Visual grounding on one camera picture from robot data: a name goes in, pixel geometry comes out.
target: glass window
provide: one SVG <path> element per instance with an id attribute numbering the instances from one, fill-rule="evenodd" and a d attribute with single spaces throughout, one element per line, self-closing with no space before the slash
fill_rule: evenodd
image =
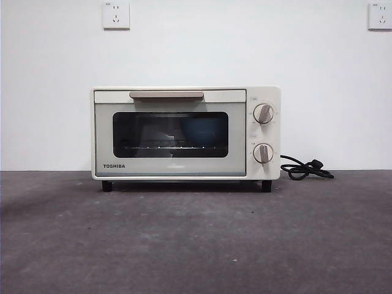
<path id="1" fill-rule="evenodd" d="M 116 157 L 225 157 L 228 116 L 224 112 L 113 115 Z"/>

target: wall outlet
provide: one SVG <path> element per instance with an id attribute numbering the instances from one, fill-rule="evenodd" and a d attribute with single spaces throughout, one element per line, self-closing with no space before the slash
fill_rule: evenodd
<path id="1" fill-rule="evenodd" d="M 105 2 L 102 8 L 104 29 L 129 29 L 129 3 Z"/>
<path id="2" fill-rule="evenodd" d="M 392 29 L 392 2 L 369 3 L 369 29 Z"/>

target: black foot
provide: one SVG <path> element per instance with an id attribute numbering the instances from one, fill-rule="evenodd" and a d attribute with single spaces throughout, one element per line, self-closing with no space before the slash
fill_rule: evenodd
<path id="1" fill-rule="evenodd" d="M 111 192 L 111 182 L 109 181 L 102 181 L 102 191 L 104 192 Z"/>
<path id="2" fill-rule="evenodd" d="M 272 189 L 272 181 L 265 180 L 262 181 L 262 192 L 271 192 Z"/>

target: temperature knob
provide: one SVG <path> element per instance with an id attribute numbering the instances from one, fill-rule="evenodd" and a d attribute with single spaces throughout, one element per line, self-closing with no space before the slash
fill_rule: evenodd
<path id="1" fill-rule="evenodd" d="M 274 116 L 274 110 L 268 104 L 260 104 L 253 111 L 253 117 L 260 124 L 269 123 Z"/>
<path id="2" fill-rule="evenodd" d="M 271 161 L 273 155 L 274 151 L 268 144 L 259 144 L 253 150 L 253 156 L 261 164 L 266 164 L 267 162 Z"/>

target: door handle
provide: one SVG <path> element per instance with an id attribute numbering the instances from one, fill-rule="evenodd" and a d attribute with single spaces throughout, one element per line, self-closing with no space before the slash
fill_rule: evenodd
<path id="1" fill-rule="evenodd" d="M 133 99 L 142 98 L 186 98 L 203 99 L 204 93 L 201 91 L 131 91 L 129 97 Z"/>

